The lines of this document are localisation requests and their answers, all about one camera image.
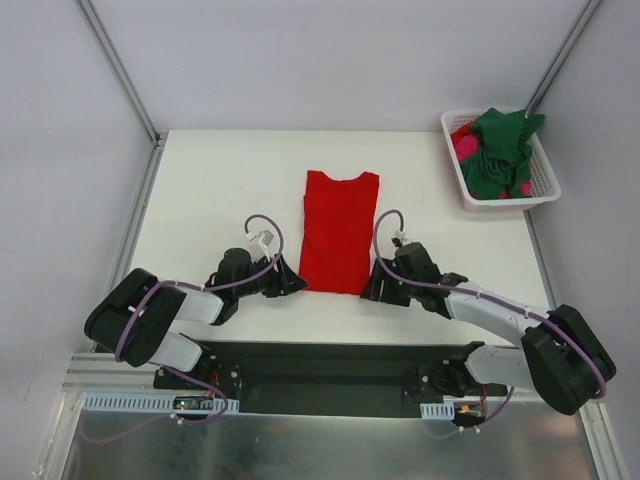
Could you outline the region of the green t-shirt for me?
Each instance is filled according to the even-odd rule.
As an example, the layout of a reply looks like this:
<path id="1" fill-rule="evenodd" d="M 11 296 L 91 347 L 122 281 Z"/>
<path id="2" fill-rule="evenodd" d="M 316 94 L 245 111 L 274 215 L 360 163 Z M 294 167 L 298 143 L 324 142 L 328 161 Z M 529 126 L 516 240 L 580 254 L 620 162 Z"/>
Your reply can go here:
<path id="1" fill-rule="evenodd" d="M 543 125 L 544 114 L 525 110 L 503 113 L 490 108 L 469 125 L 479 141 L 477 150 L 460 162 L 470 195 L 477 200 L 520 199 L 531 196 L 529 141 Z"/>

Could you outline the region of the red t-shirt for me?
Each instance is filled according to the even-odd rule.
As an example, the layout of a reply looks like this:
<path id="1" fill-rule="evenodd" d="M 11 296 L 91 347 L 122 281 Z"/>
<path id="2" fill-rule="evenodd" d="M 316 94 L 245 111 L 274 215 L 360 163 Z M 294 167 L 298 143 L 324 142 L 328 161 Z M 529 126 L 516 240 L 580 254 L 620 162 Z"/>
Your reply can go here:
<path id="1" fill-rule="evenodd" d="M 307 172 L 299 275 L 316 292 L 359 295 L 370 274 L 379 176 L 334 180 Z"/>

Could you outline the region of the white plastic basket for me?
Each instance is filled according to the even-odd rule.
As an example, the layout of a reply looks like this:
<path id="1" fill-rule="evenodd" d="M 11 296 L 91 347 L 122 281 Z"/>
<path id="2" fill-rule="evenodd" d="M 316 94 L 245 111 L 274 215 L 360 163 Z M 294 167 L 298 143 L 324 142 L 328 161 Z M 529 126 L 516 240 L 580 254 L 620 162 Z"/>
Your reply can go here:
<path id="1" fill-rule="evenodd" d="M 532 187 L 530 197 L 520 199 L 477 200 L 470 195 L 461 172 L 460 162 L 456 158 L 454 146 L 451 141 L 451 134 L 463 125 L 471 124 L 487 110 L 447 111 L 441 115 L 441 124 L 457 176 L 464 209 L 469 212 L 523 211 L 545 202 L 557 200 L 561 195 L 561 189 L 536 132 L 529 141 L 533 149 L 530 163 Z"/>

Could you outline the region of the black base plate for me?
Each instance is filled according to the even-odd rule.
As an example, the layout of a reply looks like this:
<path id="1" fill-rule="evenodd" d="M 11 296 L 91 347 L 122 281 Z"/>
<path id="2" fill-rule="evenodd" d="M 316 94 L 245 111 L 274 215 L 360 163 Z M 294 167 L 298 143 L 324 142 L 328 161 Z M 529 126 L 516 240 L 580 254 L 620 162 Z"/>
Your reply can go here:
<path id="1" fill-rule="evenodd" d="M 216 386 L 243 413 L 417 418 L 439 403 L 436 383 L 459 345 L 204 343 L 190 376 Z"/>

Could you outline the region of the pink garment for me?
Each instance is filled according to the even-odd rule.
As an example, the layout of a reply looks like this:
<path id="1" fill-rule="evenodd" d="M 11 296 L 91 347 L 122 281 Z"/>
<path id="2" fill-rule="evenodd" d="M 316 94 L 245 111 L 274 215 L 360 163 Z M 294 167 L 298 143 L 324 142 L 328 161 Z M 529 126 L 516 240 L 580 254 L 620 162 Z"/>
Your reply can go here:
<path id="1" fill-rule="evenodd" d="M 457 160 L 462 163 L 473 156 L 481 146 L 479 137 L 471 131 L 471 124 L 465 124 L 451 134 L 451 141 Z"/>

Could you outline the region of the right aluminium frame post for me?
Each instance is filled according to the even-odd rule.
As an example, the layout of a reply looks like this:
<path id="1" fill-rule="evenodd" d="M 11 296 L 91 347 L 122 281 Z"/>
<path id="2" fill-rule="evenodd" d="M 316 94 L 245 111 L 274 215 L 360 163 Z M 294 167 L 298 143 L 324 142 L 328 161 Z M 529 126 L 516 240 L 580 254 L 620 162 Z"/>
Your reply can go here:
<path id="1" fill-rule="evenodd" d="M 536 84 L 525 106 L 527 116 L 535 115 L 538 112 L 553 87 L 554 82 L 559 77 L 570 56 L 605 3 L 605 0 L 587 0 L 584 2 L 543 75 Z"/>

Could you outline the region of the left aluminium frame post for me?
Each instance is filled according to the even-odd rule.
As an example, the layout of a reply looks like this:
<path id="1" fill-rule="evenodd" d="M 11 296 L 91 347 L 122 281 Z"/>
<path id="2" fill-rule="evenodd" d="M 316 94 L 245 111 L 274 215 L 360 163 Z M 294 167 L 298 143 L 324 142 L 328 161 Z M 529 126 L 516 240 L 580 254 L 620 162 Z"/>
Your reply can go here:
<path id="1" fill-rule="evenodd" d="M 74 0 L 73 3 L 86 23 L 91 36 L 103 55 L 104 60 L 121 89 L 126 102 L 142 127 L 145 137 L 150 141 L 153 147 L 158 146 L 162 140 L 162 134 L 157 129 L 147 108 L 145 107 L 94 2 L 90 0 Z"/>

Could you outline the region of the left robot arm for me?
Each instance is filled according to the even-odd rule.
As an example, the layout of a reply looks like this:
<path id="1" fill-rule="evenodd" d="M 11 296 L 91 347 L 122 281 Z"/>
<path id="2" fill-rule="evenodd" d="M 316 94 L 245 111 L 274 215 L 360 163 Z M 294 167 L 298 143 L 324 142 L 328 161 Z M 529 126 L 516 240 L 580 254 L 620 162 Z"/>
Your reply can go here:
<path id="1" fill-rule="evenodd" d="M 212 366 L 200 345 L 170 331 L 174 321 L 221 326 L 237 313 L 243 297 L 277 298 L 307 287 L 282 257 L 254 260 L 248 250 L 231 248 L 202 287 L 132 270 L 89 314 L 84 333 L 132 367 L 169 366 L 187 387 L 199 389 L 210 381 Z"/>

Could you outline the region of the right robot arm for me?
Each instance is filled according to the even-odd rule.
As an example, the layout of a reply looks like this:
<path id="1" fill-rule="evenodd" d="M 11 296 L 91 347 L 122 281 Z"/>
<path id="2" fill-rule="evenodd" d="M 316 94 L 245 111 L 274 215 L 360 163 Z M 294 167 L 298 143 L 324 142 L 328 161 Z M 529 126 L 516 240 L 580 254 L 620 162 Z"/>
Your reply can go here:
<path id="1" fill-rule="evenodd" d="M 565 415 L 604 396 L 617 367 L 576 308 L 545 310 L 508 300 L 464 275 L 441 272 L 419 242 L 393 244 L 392 258 L 375 258 L 363 298 L 397 306 L 416 302 L 508 343 L 472 341 L 460 348 L 428 373 L 433 389 L 461 398 L 489 384 L 521 388 Z"/>

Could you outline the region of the aluminium frame post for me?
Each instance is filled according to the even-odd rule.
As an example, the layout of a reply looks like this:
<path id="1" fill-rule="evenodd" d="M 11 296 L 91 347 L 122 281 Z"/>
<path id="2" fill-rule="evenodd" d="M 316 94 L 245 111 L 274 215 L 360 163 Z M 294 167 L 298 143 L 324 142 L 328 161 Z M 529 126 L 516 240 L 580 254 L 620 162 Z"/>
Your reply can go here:
<path id="1" fill-rule="evenodd" d="M 570 56 L 605 3 L 605 0 L 587 0 L 584 2 L 543 75 L 536 84 L 525 106 L 527 116 L 535 115 L 538 112 L 553 87 L 554 82 L 559 77 Z"/>
<path id="2" fill-rule="evenodd" d="M 162 140 L 162 134 L 157 129 L 147 108 L 145 107 L 94 2 L 90 0 L 74 0 L 73 3 L 86 23 L 91 36 L 103 55 L 104 60 L 121 89 L 126 102 L 142 127 L 145 137 L 150 141 L 153 147 L 158 146 Z"/>

